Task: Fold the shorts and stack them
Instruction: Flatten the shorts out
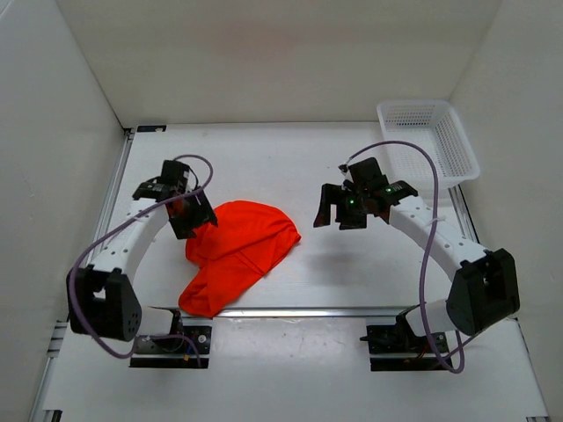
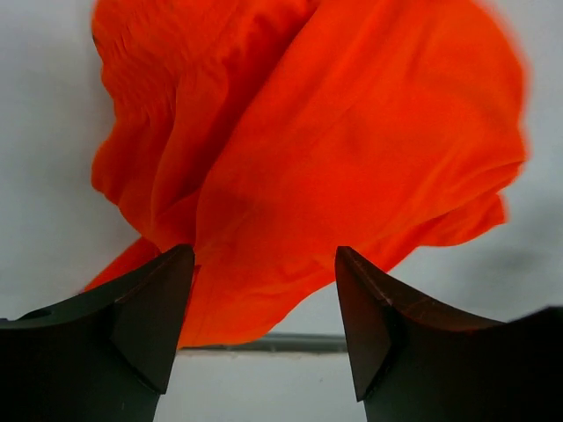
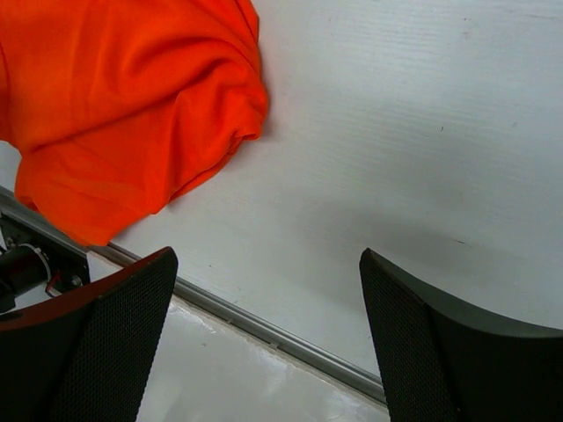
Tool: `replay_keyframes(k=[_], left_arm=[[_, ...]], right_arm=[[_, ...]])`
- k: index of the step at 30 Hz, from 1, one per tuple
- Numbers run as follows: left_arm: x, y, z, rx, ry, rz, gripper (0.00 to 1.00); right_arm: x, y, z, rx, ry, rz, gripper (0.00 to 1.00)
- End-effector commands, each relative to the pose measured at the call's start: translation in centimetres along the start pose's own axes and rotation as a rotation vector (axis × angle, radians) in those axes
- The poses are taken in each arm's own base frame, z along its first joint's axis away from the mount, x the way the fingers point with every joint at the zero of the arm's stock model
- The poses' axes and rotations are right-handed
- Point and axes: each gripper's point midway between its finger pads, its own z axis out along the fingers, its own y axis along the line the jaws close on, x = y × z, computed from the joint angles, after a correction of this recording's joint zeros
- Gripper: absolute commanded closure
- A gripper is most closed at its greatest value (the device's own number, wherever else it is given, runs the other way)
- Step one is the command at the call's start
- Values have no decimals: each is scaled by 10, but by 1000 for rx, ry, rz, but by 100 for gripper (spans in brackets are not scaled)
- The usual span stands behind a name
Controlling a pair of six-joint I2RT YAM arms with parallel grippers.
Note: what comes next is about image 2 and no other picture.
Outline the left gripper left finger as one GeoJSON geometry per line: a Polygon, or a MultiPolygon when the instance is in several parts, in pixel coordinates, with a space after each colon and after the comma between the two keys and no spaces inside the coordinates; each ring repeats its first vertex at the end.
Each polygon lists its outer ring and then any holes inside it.
{"type": "Polygon", "coordinates": [[[1,321],[3,421],[151,421],[194,271],[188,245],[88,292],[1,321]]]}

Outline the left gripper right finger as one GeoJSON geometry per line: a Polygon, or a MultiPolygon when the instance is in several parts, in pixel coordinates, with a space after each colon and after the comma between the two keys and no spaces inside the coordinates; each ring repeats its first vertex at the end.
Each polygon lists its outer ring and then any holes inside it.
{"type": "Polygon", "coordinates": [[[454,308],[339,247],[355,394],[370,421],[559,421],[562,310],[503,323],[454,308]]]}

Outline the orange shorts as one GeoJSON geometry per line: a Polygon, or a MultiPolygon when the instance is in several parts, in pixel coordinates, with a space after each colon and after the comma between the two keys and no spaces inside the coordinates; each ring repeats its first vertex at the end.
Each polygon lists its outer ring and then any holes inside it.
{"type": "Polygon", "coordinates": [[[505,220],[525,73],[478,1],[99,1],[91,32],[91,182],[139,234],[93,285],[191,245],[180,346],[263,336],[341,245],[387,271],[505,220]]]}

